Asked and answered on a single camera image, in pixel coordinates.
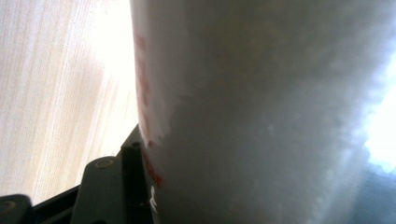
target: bright light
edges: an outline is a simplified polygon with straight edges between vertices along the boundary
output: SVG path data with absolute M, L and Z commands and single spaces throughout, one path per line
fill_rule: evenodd
M 396 60 L 387 69 L 390 89 L 378 107 L 369 129 L 366 146 L 370 151 L 370 163 L 378 165 L 386 173 L 396 172 Z

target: black plastic part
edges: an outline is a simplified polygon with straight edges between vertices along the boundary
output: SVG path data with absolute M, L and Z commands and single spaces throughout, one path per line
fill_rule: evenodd
M 142 145 L 142 138 L 138 126 L 136 126 L 122 145 L 118 157 L 122 158 L 128 223 L 152 224 L 149 196 L 143 171 Z
M 90 162 L 80 186 L 32 207 L 24 195 L 0 197 L 0 224 L 153 224 L 138 126 L 117 157 Z
M 69 189 L 35 206 L 36 223 L 70 223 L 79 186 Z
M 35 220 L 29 197 L 15 194 L 0 198 L 0 223 L 33 223 Z
M 84 171 L 71 223 L 127 223 L 121 159 L 103 157 Z

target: light wood grain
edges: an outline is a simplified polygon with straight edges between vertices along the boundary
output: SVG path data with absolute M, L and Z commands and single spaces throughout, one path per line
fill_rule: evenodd
M 128 0 L 0 0 L 0 195 L 39 203 L 137 123 Z

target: wooden surface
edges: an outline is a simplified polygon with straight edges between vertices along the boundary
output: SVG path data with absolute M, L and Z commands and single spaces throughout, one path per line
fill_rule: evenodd
M 128 0 L 0 0 L 0 195 L 34 204 L 137 123 Z

